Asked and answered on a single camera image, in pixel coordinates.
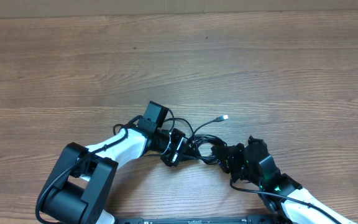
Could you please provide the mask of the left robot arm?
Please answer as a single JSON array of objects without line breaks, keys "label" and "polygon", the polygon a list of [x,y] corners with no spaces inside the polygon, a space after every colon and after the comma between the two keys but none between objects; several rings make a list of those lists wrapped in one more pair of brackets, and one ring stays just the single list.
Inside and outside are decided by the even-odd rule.
[{"label": "left robot arm", "polygon": [[159,152],[172,166],[181,159],[185,133],[174,128],[148,133],[134,124],[121,126],[113,137],[94,145],[71,142],[63,148],[35,206],[35,217],[46,223],[114,224],[116,218],[105,211],[116,171],[147,151]]}]

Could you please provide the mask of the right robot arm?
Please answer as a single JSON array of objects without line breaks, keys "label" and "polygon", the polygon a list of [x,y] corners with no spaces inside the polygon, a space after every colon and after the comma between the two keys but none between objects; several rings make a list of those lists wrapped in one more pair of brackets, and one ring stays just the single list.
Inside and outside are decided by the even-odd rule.
[{"label": "right robot arm", "polygon": [[213,146],[223,172],[230,174],[230,186],[240,192],[257,194],[267,209],[283,223],[352,223],[317,200],[306,188],[282,173],[267,144],[252,136],[245,146]]}]

